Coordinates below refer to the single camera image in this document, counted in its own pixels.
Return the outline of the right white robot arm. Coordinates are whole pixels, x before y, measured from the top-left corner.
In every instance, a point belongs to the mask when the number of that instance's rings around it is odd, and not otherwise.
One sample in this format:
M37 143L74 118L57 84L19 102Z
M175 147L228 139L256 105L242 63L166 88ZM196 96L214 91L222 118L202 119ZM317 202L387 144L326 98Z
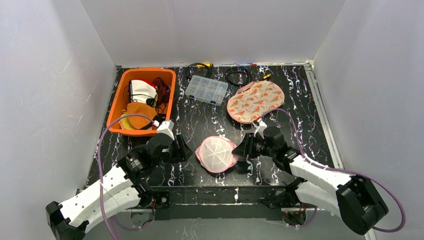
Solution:
M270 157L280 170L295 179L266 205L276 200L285 205L305 203L340 217L354 233L366 234L389 213L388 206L372 181L357 174L330 171L314 160L307 160L290 147L277 127L262 133L248 133L232 154L244 158Z

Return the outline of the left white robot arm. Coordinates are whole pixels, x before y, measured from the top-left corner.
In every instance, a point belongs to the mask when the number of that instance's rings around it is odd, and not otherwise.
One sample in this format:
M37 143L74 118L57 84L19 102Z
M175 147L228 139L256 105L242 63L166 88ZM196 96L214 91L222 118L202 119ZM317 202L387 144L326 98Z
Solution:
M63 202L52 201L46 218L57 240L82 240L101 222L129 208L154 209L161 203L146 179L160 164L186 162L193 155L183 137L158 133L133 147L98 181Z

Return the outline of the orange bra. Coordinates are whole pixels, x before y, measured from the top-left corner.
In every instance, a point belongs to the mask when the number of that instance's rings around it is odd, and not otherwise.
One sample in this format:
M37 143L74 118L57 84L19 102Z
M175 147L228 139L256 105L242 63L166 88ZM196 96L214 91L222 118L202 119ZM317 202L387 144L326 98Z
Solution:
M166 119L165 114L157 113L153 107L142 102L129 103L126 113L128 115L136 114L129 116L129 121L135 130L151 130L154 127L152 121L161 123Z

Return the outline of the white mesh laundry bag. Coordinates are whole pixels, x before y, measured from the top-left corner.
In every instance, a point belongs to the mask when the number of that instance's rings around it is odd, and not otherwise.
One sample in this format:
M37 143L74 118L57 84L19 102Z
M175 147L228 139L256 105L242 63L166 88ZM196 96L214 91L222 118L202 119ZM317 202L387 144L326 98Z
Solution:
M196 149L195 155L199 163L209 173L223 173L232 168L237 157L232 153L236 144L222 136L207 137Z

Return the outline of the floral pink fabric pouch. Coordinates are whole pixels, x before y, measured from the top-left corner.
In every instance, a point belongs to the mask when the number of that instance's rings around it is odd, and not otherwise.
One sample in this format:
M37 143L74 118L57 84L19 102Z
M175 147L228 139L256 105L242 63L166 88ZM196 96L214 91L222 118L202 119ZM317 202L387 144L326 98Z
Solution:
M240 124L251 124L267 111L282 106L283 90L271 81L256 81L239 89L226 105L229 116Z

